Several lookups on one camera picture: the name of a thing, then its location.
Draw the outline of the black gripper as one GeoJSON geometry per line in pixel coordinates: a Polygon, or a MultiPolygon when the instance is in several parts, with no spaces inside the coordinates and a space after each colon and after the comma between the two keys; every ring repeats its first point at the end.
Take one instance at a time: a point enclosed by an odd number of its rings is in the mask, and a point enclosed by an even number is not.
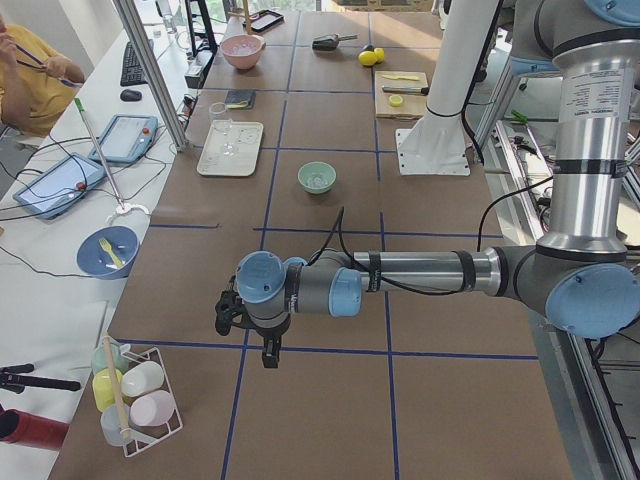
{"type": "Polygon", "coordinates": [[[282,337],[291,324],[291,315],[288,312],[280,312],[272,318],[259,318],[252,313],[248,314],[251,329],[255,330],[263,338],[262,363],[266,369],[277,369],[279,366],[282,337]]]}

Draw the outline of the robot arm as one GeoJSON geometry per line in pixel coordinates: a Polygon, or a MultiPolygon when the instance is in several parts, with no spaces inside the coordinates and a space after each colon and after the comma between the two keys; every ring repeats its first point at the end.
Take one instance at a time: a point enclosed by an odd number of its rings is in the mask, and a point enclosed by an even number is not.
{"type": "Polygon", "coordinates": [[[245,256],[229,281],[216,329],[262,336],[274,368],[294,313],[359,312],[366,292],[430,296],[482,291],[517,300],[556,328],[588,339],[617,333],[639,314],[639,282],[617,237],[619,195],[635,69],[635,1],[521,1],[511,67],[562,78],[548,231],[529,247],[474,252],[349,252],[322,248],[309,261],[267,251],[245,256]]]}

